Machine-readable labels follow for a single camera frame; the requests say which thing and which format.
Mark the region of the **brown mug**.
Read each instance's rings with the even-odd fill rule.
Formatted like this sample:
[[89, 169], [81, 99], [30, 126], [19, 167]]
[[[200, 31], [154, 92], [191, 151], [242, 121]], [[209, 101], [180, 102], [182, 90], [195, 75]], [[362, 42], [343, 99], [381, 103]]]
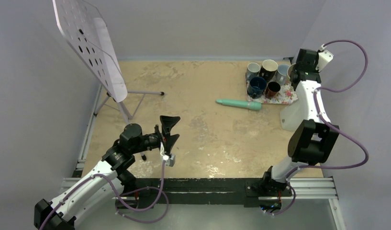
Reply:
[[268, 99], [274, 98], [281, 90], [281, 85], [275, 81], [268, 83], [265, 91], [265, 97]]

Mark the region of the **dark blue mug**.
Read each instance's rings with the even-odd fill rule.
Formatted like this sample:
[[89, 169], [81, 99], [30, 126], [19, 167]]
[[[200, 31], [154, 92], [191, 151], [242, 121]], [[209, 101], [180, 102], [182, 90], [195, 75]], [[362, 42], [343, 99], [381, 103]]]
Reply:
[[262, 77], [251, 78], [247, 86], [247, 95], [252, 99], [259, 98], [267, 87], [267, 82]]

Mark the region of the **grey mug with lettering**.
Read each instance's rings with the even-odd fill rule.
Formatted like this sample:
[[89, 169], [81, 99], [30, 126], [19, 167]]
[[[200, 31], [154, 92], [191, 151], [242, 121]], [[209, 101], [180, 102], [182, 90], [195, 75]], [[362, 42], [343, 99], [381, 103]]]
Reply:
[[261, 66], [258, 63], [250, 62], [247, 65], [245, 72], [246, 81], [250, 81], [254, 77], [258, 77]]

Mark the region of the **light grey mug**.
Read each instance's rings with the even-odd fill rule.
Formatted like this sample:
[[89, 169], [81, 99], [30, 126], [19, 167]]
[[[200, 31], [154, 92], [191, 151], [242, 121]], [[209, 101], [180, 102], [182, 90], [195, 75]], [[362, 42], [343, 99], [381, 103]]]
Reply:
[[286, 81], [288, 80], [288, 70], [290, 65], [287, 64], [280, 64], [278, 65], [277, 72], [274, 77], [274, 81], [277, 82], [279, 85], [284, 85]]

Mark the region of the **green mug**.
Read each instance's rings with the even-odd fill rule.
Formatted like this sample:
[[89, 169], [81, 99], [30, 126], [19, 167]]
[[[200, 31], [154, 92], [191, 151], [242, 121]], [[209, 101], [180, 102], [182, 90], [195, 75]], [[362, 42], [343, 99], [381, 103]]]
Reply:
[[288, 76], [290, 82], [294, 81], [294, 76], [295, 76], [294, 67], [295, 67], [295, 65], [296, 65], [295, 63], [291, 64], [287, 70], [287, 76]]

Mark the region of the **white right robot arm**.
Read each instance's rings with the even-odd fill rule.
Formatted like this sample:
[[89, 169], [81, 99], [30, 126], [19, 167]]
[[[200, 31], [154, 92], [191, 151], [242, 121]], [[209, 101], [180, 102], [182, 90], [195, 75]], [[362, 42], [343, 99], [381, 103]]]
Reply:
[[326, 125], [330, 119], [319, 92], [319, 73], [333, 57], [323, 47], [317, 51], [301, 49], [295, 64], [288, 69], [298, 100], [283, 109], [280, 117], [282, 128], [294, 133], [288, 143], [288, 155], [263, 175], [261, 189], [267, 195], [284, 190], [298, 170], [326, 162], [335, 145], [338, 133]]

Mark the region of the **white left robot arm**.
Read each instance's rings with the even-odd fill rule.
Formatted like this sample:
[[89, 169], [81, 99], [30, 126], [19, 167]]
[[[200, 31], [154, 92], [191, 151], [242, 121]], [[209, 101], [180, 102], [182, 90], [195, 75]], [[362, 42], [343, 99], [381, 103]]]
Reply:
[[175, 155], [171, 149], [179, 138], [179, 134], [171, 135], [171, 129], [179, 122], [179, 116], [160, 116], [161, 126], [156, 125], [154, 133], [144, 135], [139, 124], [128, 124], [120, 137], [113, 143], [102, 159], [89, 174], [57, 197], [47, 201], [40, 200], [34, 207], [34, 226], [39, 230], [73, 230], [75, 223], [101, 202], [117, 197], [129, 210], [144, 212], [152, 208], [160, 196], [164, 178], [156, 188], [158, 194], [152, 204], [145, 208], [134, 208], [127, 204], [121, 196], [131, 194], [137, 199], [139, 188], [136, 178], [128, 171], [135, 162], [134, 154], [147, 150], [159, 149], [162, 166], [172, 167]]

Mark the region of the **black mug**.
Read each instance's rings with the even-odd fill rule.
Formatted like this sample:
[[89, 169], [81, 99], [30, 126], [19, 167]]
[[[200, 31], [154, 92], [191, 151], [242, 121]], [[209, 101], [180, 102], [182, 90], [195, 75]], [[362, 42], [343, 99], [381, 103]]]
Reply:
[[262, 62], [259, 77], [266, 82], [270, 82], [278, 70], [278, 63], [272, 59], [266, 59]]

